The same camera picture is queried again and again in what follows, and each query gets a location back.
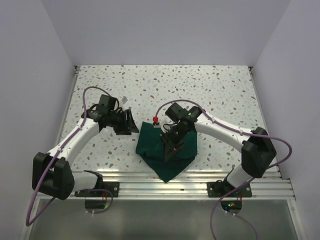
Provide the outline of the green surgical cloth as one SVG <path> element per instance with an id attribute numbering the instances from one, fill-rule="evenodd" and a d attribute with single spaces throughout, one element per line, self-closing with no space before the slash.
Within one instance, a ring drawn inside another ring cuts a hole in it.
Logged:
<path id="1" fill-rule="evenodd" d="M 154 128 L 151 123 L 142 122 L 135 153 L 167 183 L 183 172 L 196 158 L 198 154 L 198 136 L 192 131 L 184 138 L 183 148 L 165 161 L 165 148 L 160 139 L 162 130 Z"/>

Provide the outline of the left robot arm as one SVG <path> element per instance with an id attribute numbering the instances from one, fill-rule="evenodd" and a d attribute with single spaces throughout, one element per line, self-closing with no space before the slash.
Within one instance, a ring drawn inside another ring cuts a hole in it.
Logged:
<path id="1" fill-rule="evenodd" d="M 72 163 L 87 143 L 105 128 L 116 135 L 139 133 L 131 109 L 125 109 L 117 98 L 101 95 L 99 102 L 84 110 L 82 121 L 47 153 L 38 152 L 33 158 L 32 189 L 59 200 L 73 192 L 103 193 L 101 174 L 91 171 L 72 171 Z"/>

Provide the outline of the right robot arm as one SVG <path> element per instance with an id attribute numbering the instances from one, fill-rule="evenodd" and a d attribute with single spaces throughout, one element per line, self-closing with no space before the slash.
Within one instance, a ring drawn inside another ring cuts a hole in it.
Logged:
<path id="1" fill-rule="evenodd" d="M 172 121 L 159 123 L 160 139 L 164 146 L 164 160 L 173 160 L 174 155 L 184 146 L 185 137 L 192 132 L 211 136 L 233 147 L 241 154 L 238 166 L 220 181 L 213 184 L 213 191 L 218 196 L 235 196 L 241 185 L 248 180 L 260 179 L 276 157 L 277 152 L 264 128 L 255 130 L 235 126 L 215 118 L 199 106 L 187 110 L 178 103 L 173 103 L 165 112 Z"/>

